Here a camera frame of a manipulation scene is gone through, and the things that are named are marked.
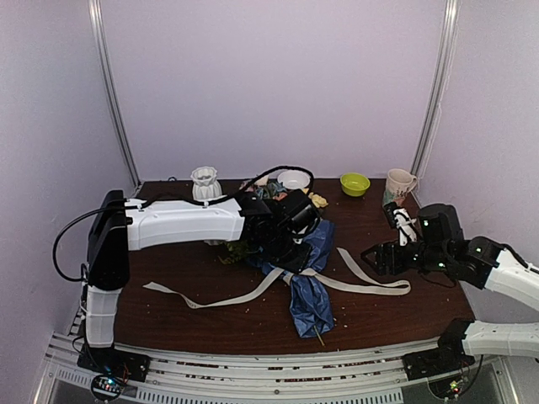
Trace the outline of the dark blue wrapping paper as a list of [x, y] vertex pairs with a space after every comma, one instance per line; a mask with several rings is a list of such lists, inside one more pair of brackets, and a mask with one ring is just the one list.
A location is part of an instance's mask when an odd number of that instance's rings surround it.
[[[327, 266], [334, 244], [334, 223], [322, 220], [317, 229], [304, 239], [312, 246], [307, 268], [320, 274]], [[315, 276], [293, 274], [263, 262], [261, 258], [249, 261], [269, 278], [263, 285], [268, 288], [277, 279], [288, 285], [291, 291], [289, 312], [300, 338], [316, 338], [334, 328], [334, 316], [328, 292]]]

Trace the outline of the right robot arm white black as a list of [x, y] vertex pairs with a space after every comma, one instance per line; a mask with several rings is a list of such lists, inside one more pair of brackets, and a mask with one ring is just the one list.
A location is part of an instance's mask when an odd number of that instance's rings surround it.
[[473, 364], [480, 355], [538, 356], [538, 267], [511, 245], [484, 236], [464, 236], [456, 208], [433, 204], [411, 217], [390, 202], [383, 207], [388, 224], [398, 232], [394, 242], [375, 245], [361, 254], [377, 274], [397, 276], [409, 270], [441, 274], [453, 284], [465, 283], [484, 293], [487, 309], [475, 320], [455, 319], [430, 351], [403, 359], [413, 371], [446, 372]]

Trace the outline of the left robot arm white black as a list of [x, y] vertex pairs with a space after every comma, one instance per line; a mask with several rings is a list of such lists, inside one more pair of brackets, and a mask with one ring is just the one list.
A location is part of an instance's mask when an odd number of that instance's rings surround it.
[[119, 191], [109, 192], [88, 236], [89, 361], [104, 374], [121, 365], [112, 347], [119, 296], [130, 279], [130, 252], [181, 242], [245, 241], [263, 261], [299, 273], [312, 250], [303, 239], [320, 221], [318, 209], [301, 190], [280, 200], [244, 191], [206, 200], [124, 199]]

